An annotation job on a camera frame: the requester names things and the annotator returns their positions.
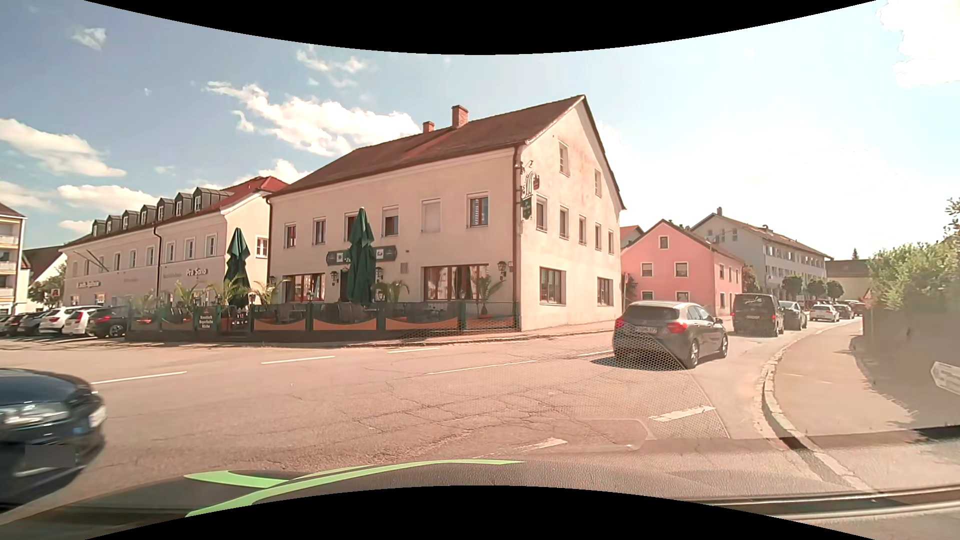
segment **white lane marking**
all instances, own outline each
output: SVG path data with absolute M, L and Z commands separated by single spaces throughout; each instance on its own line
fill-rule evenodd
M 468 371 L 468 370 L 471 370 L 471 369 L 483 369 L 483 368 L 485 368 L 485 367 L 499 367 L 499 366 L 512 366 L 512 365 L 516 365 L 516 364 L 529 364 L 530 362 L 536 362 L 536 360 L 523 360 L 522 362 L 507 362 L 507 363 L 505 363 L 505 364 L 490 364 L 490 365 L 488 365 L 488 366 L 465 367 L 465 368 L 460 368 L 460 369 L 449 369 L 449 370 L 446 370 L 446 371 L 434 371 L 434 372 L 428 373 L 427 375 L 439 375 L 439 374 L 441 374 L 441 373 L 453 373 L 453 372 L 455 372 L 455 371 Z
M 612 353 L 612 352 L 613 352 L 613 349 L 610 349 L 609 351 L 597 351 L 596 353 L 583 353 L 582 355 L 577 355 L 577 356 L 605 355 L 606 353 Z
M 714 410 L 715 406 L 702 405 L 689 408 L 687 410 L 675 410 L 673 412 L 668 412 L 660 416 L 651 416 L 650 419 L 657 422 L 669 422 L 671 420 L 677 420 L 678 418 L 685 418 L 687 416 L 693 416 L 694 414 L 700 414 L 702 412 L 707 412 L 708 410 Z
M 333 358 L 333 356 L 311 356 L 310 358 L 291 358 L 289 360 L 271 360 L 269 362 L 260 362 L 261 364 L 282 364 L 286 362 L 303 362 L 304 360 L 322 360 L 324 358 Z
M 154 377 L 169 377 L 171 375 L 183 375 L 185 371 L 175 371 L 173 373 L 160 373 L 158 375 L 141 375 L 140 377 L 125 377 L 123 379 L 97 380 L 91 384 L 107 384 L 108 382 L 120 382 L 122 380 L 152 379 Z
M 404 349 L 402 351 L 387 351 L 387 353 L 390 355 L 393 355 L 396 353 L 413 353 L 414 351 L 433 351 L 434 349 L 440 349 L 440 347 L 417 347 L 417 349 Z
M 537 444 L 521 446 L 520 448 L 517 448 L 517 450 L 519 452 L 530 452 L 532 450 L 540 450 L 542 448 L 550 448 L 551 446 L 559 446 L 562 444 L 566 444 L 566 441 L 564 441 L 563 439 L 558 439 L 556 437 L 550 437 L 549 439 L 545 441 L 540 441 Z

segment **pink house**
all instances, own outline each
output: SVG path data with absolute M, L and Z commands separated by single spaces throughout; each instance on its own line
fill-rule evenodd
M 665 219 L 620 253 L 623 279 L 636 283 L 627 302 L 693 302 L 713 316 L 730 315 L 743 291 L 744 261 Z

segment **black van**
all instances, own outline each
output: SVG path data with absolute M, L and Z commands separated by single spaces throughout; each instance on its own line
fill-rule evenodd
M 745 292 L 736 295 L 730 317 L 733 332 L 740 335 L 760 333 L 777 337 L 783 333 L 783 308 L 772 294 Z

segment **gray hatchback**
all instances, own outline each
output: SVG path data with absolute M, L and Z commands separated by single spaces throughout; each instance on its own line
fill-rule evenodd
M 633 302 L 616 320 L 613 355 L 650 360 L 678 360 L 693 369 L 705 356 L 727 356 L 723 321 L 690 302 Z

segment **curb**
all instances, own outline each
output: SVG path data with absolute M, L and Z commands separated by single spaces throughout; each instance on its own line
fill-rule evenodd
M 817 335 L 834 328 L 838 327 L 827 327 L 811 335 Z M 763 369 L 760 372 L 760 382 L 757 384 L 758 389 L 761 390 L 759 398 L 761 411 L 759 411 L 759 414 L 766 421 L 769 428 L 773 430 L 777 440 L 796 453 L 822 480 L 846 485 L 858 491 L 874 492 L 876 490 L 867 482 L 844 467 L 839 461 L 834 459 L 833 456 L 827 454 L 804 433 L 797 430 L 793 423 L 783 414 L 780 403 L 777 401 L 777 396 L 774 393 L 774 375 L 777 373 L 777 365 L 783 359 L 783 354 L 786 353 L 787 349 L 793 346 L 794 343 L 806 339 L 809 336 L 810 335 L 804 336 L 784 346 L 763 364 Z

